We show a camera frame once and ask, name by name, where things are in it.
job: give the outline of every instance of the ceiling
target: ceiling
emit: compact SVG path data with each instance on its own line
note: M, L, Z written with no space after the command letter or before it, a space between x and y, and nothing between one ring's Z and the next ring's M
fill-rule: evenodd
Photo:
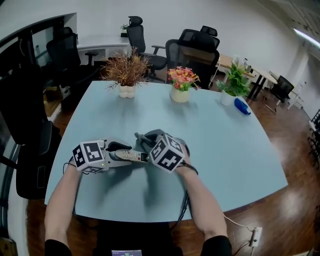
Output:
M320 42L320 0L257 0L289 28L296 28ZM320 56L320 49L310 44Z

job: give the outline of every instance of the forearm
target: forearm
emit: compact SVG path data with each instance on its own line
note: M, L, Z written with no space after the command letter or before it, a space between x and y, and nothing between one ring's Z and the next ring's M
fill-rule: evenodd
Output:
M45 240L53 239L68 245L67 230L71 222L81 173L68 165L55 187L45 211Z
M199 179L195 171L180 171L189 194L192 218L203 232L205 240L215 236L227 236L224 214L212 193Z

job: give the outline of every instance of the chair leg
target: chair leg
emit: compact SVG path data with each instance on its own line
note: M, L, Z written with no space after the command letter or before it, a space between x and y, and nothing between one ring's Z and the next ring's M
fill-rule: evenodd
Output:
M277 114L277 107L275 107L275 109L273 110L271 107L269 107L269 106L266 104L266 102L265 102L266 100L267 100L267 97L264 96L264 97L263 97L263 104L264 104L268 109L270 109L273 113Z

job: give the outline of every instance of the wooden floor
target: wooden floor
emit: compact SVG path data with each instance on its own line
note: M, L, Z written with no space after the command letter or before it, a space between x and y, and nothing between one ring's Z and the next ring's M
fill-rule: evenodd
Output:
M262 93L257 102L248 101L248 104L279 156L288 186L258 202L225 214L243 225L263 227L260 243L254 251L255 256L293 256L308 251L315 243L313 220L315 207L320 201L320 176L308 156L309 119L303 110L296 107L286 110L284 105L278 108L277 115L273 114L263 105ZM69 107L64 108L54 122L62 135L76 106L76 101L69 103ZM30 200L27 215L29 253L31 256L43 255L44 201ZM235 252L243 242L250 239L251 233L229 221L227 227ZM182 221L172 234L175 244L182 248L185 256L200 255L204 240L192 220ZM68 239L73 255L92 255L96 236L95 230L72 219ZM250 251L246 246L237 255L249 256Z

